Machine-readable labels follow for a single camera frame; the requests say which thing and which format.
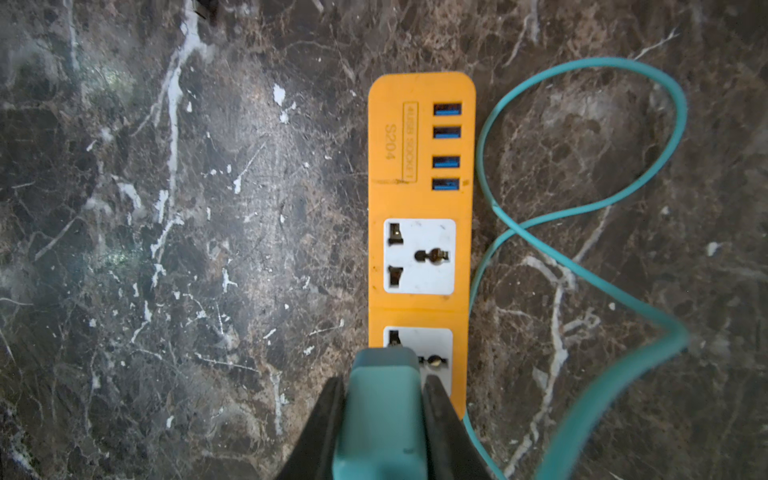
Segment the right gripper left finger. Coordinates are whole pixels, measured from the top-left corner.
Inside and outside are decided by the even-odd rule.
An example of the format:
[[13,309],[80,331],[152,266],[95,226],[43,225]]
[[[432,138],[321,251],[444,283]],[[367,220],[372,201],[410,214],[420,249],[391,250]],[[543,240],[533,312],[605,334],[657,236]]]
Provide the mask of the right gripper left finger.
[[343,422],[345,385],[342,377],[329,378],[277,480],[332,479],[332,464]]

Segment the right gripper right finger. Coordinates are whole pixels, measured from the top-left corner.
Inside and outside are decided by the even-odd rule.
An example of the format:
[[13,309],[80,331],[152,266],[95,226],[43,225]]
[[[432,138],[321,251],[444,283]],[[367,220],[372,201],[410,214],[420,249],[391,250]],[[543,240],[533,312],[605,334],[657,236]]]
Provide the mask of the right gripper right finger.
[[440,379],[426,377],[422,405],[428,454],[428,478],[492,478],[459,420]]

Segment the teal charger adapter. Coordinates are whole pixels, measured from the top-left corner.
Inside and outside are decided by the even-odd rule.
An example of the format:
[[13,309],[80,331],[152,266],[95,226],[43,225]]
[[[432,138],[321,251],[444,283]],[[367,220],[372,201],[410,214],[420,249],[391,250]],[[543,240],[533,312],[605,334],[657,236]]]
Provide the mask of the teal charger adapter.
[[337,438],[335,479],[426,479],[427,441],[416,354],[396,346],[360,351]]

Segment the orange power strip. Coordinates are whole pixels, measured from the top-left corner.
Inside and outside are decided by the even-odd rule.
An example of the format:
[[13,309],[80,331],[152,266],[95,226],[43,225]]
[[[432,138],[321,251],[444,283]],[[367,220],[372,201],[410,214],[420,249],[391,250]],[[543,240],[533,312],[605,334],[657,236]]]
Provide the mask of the orange power strip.
[[368,337],[403,345],[466,413],[476,89],[390,74],[368,94]]

